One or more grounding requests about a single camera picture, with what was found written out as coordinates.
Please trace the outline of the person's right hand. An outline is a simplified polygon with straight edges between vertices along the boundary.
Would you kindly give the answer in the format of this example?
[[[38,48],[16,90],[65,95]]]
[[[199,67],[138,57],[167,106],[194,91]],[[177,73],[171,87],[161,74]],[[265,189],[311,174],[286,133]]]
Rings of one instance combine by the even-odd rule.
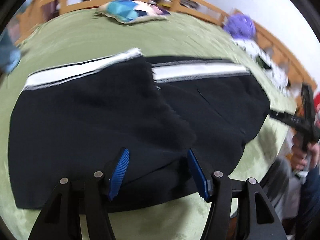
[[[319,144],[317,142],[308,143],[308,150],[302,150],[301,136],[296,134],[292,138],[292,157],[290,164],[293,170],[303,170],[307,166],[310,169],[319,164]]]

